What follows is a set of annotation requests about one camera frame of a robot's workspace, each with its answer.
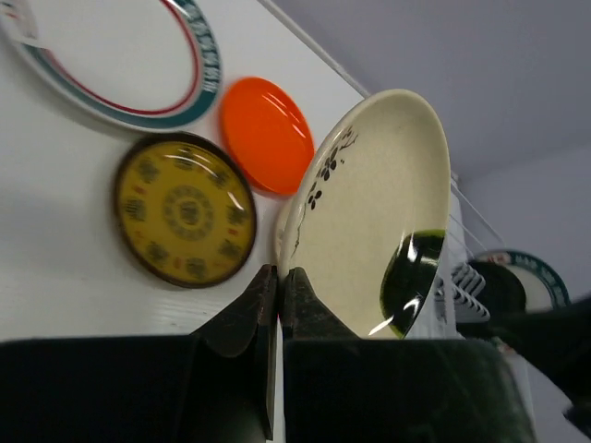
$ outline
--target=cream plate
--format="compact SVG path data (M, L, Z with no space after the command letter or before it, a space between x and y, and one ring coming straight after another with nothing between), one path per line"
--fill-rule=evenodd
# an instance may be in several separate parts
M44 80L112 122L175 131L218 95L217 44L193 0L6 0L0 12Z
M287 217L289 216L289 211L292 208L292 199L289 198L286 200L281 206L281 209L277 213L277 218L275 219L275 227L273 229L273 257L275 258L275 262L279 263L279 256L281 254L281 243L283 241L283 233L285 232L285 224L287 223Z
M280 276L304 268L317 297L360 337L404 336L393 326L398 314L384 312L384 295L413 274L423 289L404 300L395 294L412 324L433 283L449 207L438 116L411 91L376 94L337 124L314 157L293 197ZM416 272L425 266L429 272Z

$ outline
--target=orange plate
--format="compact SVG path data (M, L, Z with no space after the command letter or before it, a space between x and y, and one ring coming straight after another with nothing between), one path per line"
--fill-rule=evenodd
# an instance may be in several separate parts
M226 146L254 186L297 192L314 143L304 115L283 90L263 78L238 80L223 97L221 120Z

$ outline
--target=yellow plate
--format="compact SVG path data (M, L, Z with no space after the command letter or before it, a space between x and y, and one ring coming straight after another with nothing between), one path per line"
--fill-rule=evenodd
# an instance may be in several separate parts
M226 281L254 245L257 214L247 181L205 138L186 133L143 138L117 170L114 205L134 256L177 286Z

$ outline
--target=teal plate border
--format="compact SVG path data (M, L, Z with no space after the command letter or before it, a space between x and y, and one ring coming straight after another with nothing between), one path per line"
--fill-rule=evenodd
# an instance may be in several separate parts
M140 129L157 131L176 130L199 119L213 105L221 86L222 66L219 50L211 29L193 0L170 1L189 14L189 17L183 17L183 20L188 25L191 35L193 35L197 42L200 60L198 72L200 90L195 94L194 101L188 107L182 108L177 114L145 116L120 111L101 102L97 102L85 91L69 82L59 73L56 66L50 61L51 59L47 57L46 50L27 44L22 44L21 46L36 64L49 75L60 90L95 113L102 114L109 120Z

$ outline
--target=plate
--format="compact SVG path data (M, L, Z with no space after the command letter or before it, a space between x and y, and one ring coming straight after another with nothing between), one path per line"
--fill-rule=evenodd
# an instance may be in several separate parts
M223 96L225 144L250 183L282 196L297 192L314 143L306 118L277 85L242 78Z
M490 261L510 270L525 290L527 312L548 310L571 303L561 276L538 257L523 251L502 249L479 254L475 260Z
M443 128L422 97L363 100L324 139L293 198L281 278L303 268L360 337L403 337L435 286L450 180Z
M289 216L289 211L292 208L292 200L291 198L286 200L284 204L281 206L281 209L277 213L277 218L275 219L275 227L273 229L273 253L275 255L275 262L279 263L279 256L281 254L281 244L283 241L283 233L285 232L285 224L287 223L287 217Z
M121 162L113 195L117 226L133 255L177 286L226 281L254 245L257 214L247 181L205 138L142 139Z
M220 54L193 0L6 0L0 12L47 83L111 122L173 132L218 95Z

